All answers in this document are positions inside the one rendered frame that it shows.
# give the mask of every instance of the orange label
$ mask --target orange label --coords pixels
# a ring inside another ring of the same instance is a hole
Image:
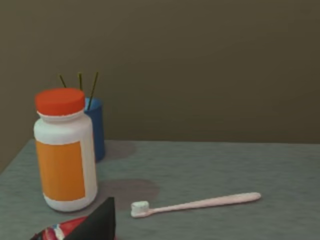
[[[51,200],[84,198],[85,181],[80,142],[49,145],[36,141],[43,193]]]

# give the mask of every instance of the toothbrush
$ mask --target toothbrush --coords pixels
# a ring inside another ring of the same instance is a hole
[[[200,201],[193,201],[173,206],[165,206],[159,208],[149,208],[148,201],[136,201],[131,204],[131,216],[133,218],[145,218],[152,214],[180,211],[187,209],[209,208],[223,205],[242,204],[257,201],[261,198],[258,192],[249,192],[234,194],[228,196],[214,197]]]

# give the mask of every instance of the dark triangular object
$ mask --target dark triangular object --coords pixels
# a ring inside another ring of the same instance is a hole
[[[109,197],[64,240],[114,240],[115,234],[115,199]]]

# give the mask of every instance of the plastic jar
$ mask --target plastic jar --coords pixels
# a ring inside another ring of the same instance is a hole
[[[84,113],[85,95],[54,88],[35,96],[34,138],[46,203],[72,212],[93,202],[98,192],[93,126]]]

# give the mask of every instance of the toothbrush head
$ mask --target toothbrush head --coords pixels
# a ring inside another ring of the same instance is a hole
[[[131,204],[131,217],[144,218],[152,214],[149,209],[149,202],[135,201]]]

